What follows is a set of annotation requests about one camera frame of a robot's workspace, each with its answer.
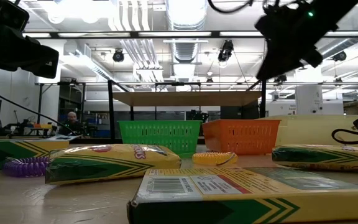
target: wooden shelf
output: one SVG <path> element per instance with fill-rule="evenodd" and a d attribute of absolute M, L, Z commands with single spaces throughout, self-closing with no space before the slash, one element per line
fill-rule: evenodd
<path fill-rule="evenodd" d="M 129 106 L 244 106 L 261 96 L 260 91 L 114 93 Z"/>

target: yellow spiral keychain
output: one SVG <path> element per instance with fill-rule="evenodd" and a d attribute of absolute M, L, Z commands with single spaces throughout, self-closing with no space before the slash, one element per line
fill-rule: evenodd
<path fill-rule="evenodd" d="M 238 156 L 234 152 L 203 152 L 193 155 L 193 162 L 201 165 L 234 164 L 237 162 Z"/>

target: table surface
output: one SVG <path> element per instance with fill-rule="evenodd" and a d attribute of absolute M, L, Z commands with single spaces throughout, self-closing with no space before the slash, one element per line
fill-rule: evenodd
<path fill-rule="evenodd" d="M 205 150 L 199 146 L 198 151 Z M 241 156 L 241 167 L 275 167 L 270 156 Z M 182 168 L 202 167 L 184 160 Z M 358 184 L 358 174 L 319 172 L 332 179 Z M 6 177 L 0 171 L 0 223 L 128 224 L 126 203 L 142 178 L 77 185 L 46 185 L 43 177 Z M 329 223 L 358 223 L 358 220 Z"/>

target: purple spiral keychain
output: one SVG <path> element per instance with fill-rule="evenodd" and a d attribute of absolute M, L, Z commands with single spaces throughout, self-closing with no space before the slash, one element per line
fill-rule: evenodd
<path fill-rule="evenodd" d="M 48 157 L 31 157 L 23 159 L 7 158 L 2 171 L 12 177 L 40 177 L 45 175 Z"/>

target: man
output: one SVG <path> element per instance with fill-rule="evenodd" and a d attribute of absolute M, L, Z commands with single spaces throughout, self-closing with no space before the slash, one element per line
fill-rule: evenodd
<path fill-rule="evenodd" d="M 80 122 L 77 121 L 77 114 L 75 112 L 70 112 L 67 114 L 67 120 L 63 123 L 66 127 L 73 130 L 75 133 L 71 133 L 67 128 L 60 127 L 59 134 L 64 135 L 79 135 L 83 132 L 83 127 Z"/>

